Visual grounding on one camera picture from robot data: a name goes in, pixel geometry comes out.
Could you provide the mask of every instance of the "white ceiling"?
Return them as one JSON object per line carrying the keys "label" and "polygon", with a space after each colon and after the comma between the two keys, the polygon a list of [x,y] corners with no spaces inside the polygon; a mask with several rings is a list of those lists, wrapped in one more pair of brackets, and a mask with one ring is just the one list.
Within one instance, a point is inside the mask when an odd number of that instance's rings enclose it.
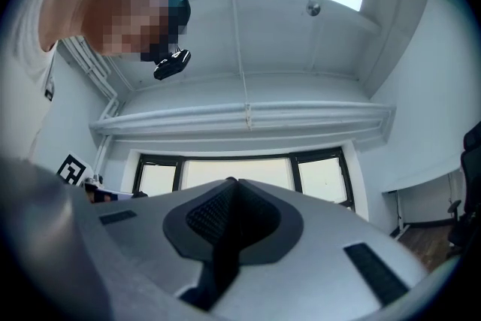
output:
{"label": "white ceiling", "polygon": [[305,12],[308,0],[190,1],[188,33],[180,39],[180,46],[192,52],[189,65],[159,82],[152,63],[115,59],[135,89],[242,69],[347,77],[359,80],[371,96],[401,57],[425,6],[425,0],[363,0],[357,13],[317,0],[321,13],[311,17]]}

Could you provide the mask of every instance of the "window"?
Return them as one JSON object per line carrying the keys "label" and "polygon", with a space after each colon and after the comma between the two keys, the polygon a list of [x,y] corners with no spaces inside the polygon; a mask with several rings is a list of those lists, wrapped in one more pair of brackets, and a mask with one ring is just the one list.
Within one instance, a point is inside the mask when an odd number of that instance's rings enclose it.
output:
{"label": "window", "polygon": [[160,195],[227,177],[269,183],[355,210],[349,171],[340,148],[253,157],[142,155],[134,191]]}
{"label": "window", "polygon": [[245,159],[241,161],[187,161],[182,174],[182,189],[202,185],[213,180],[236,179],[257,180],[294,189],[292,172],[287,158]]}

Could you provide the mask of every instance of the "black window frame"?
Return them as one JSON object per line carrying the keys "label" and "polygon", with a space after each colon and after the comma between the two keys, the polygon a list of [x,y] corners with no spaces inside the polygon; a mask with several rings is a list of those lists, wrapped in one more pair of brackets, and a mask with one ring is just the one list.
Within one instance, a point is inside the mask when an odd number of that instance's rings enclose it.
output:
{"label": "black window frame", "polygon": [[134,186],[132,192],[138,192],[142,173],[145,165],[158,165],[158,166],[174,166],[174,182],[172,183],[172,192],[179,190],[180,179],[182,177],[183,166],[187,161],[243,161],[243,160],[256,160],[256,159],[279,159],[285,158],[289,160],[292,170],[292,179],[294,182],[294,189],[296,192],[302,192],[301,172],[299,165],[308,162],[323,161],[326,159],[338,158],[340,171],[343,176],[344,186],[346,188],[346,201],[340,202],[344,207],[349,207],[352,211],[355,211],[354,195],[352,193],[352,184],[349,176],[349,169],[347,168],[346,158],[344,157],[341,147],[335,147],[332,149],[302,151],[297,153],[282,153],[266,156],[162,156],[153,154],[141,154],[138,162],[137,171],[135,172]]}

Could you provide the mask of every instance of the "white shirt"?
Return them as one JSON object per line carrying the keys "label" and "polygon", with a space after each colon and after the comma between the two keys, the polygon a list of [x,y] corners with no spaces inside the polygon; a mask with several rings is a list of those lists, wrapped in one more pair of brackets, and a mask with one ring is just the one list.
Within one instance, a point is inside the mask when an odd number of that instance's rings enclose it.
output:
{"label": "white shirt", "polygon": [[38,25],[43,0],[11,0],[0,34],[0,154],[28,159],[50,109],[57,43],[41,49]]}

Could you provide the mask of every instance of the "wooden floor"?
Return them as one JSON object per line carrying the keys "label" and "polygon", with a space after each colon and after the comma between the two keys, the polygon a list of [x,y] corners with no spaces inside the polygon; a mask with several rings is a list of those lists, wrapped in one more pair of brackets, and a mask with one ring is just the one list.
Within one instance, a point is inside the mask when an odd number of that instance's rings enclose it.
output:
{"label": "wooden floor", "polygon": [[431,272],[446,261],[449,251],[448,233],[451,226],[436,228],[409,228],[400,238]]}

